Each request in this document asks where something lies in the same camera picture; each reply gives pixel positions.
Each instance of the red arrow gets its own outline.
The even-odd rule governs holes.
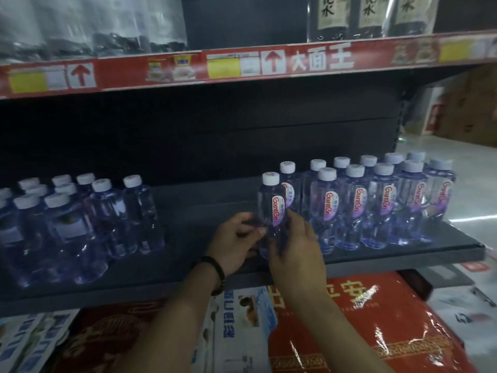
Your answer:
[[[91,74],[91,72],[87,67],[85,67],[84,65],[81,65],[81,64],[78,65],[76,68],[74,68],[71,72],[71,75],[78,76],[79,85],[81,87],[86,86],[86,82],[84,81],[85,74]]]
[[[266,56],[265,61],[271,62],[271,72],[276,72],[276,62],[281,59],[282,57],[275,51],[271,51],[269,55]]]

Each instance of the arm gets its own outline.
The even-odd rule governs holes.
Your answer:
[[[265,234],[264,228],[242,224],[251,217],[248,212],[236,214],[219,226],[209,245],[207,255],[221,265],[226,276],[240,268],[251,246]],[[208,263],[196,265],[113,372],[189,371],[211,292],[219,284],[219,276],[213,266]]]
[[[340,312],[326,290],[326,268],[312,227],[288,211],[290,238],[283,256],[271,246],[269,266],[274,282],[337,373],[393,370],[376,355]]]

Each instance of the black bracelet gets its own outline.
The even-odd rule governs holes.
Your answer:
[[[197,260],[197,262],[193,266],[196,266],[199,263],[209,263],[209,264],[213,265],[213,267],[216,269],[216,272],[219,275],[219,279],[221,281],[221,285],[219,285],[219,288],[215,289],[211,293],[211,296],[217,296],[217,295],[220,295],[221,293],[223,293],[223,291],[224,291],[224,282],[226,280],[226,276],[224,275],[224,271],[221,268],[221,266],[219,265],[219,263],[217,263],[217,261],[213,257],[208,257],[206,255],[203,256],[203,257],[201,257],[199,260]]]

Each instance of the purple and white label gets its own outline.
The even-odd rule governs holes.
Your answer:
[[[334,218],[339,208],[339,195],[335,191],[328,191],[325,194],[325,212],[323,215],[324,221],[329,221]]]
[[[440,188],[438,189],[437,197],[435,198],[435,204],[434,204],[438,210],[443,211],[445,208],[447,208],[447,205],[449,204],[449,200],[450,200],[450,195],[452,193],[452,185],[453,184],[454,184],[453,181],[446,180],[446,181],[443,181],[442,184],[440,185]]]
[[[357,218],[364,212],[366,201],[368,200],[368,192],[364,187],[355,189],[354,194],[354,209],[352,210],[352,217]]]
[[[291,184],[287,182],[283,182],[282,185],[286,191],[286,207],[288,208],[290,205],[292,205],[293,200],[295,199],[295,189]]]
[[[279,225],[285,215],[285,200],[282,196],[273,196],[273,226]]]
[[[418,211],[423,204],[423,196],[425,194],[426,182],[419,182],[413,191],[413,197],[407,202],[411,211]]]
[[[397,197],[397,189],[393,184],[389,184],[383,188],[382,200],[381,200],[381,210],[380,214],[382,216],[388,215],[392,212],[395,205],[395,198]]]

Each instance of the black shelf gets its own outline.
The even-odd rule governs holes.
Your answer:
[[[107,303],[152,300],[169,296],[207,248],[215,228],[239,211],[255,211],[259,178],[212,181],[154,188],[160,218],[171,233],[167,249],[134,254],[112,264],[93,283],[18,288],[0,271],[0,317]],[[482,260],[485,248],[475,239],[444,224],[436,242],[427,246],[361,247],[335,250],[325,258],[328,277]],[[226,282],[227,289],[271,284],[264,259],[253,258]]]

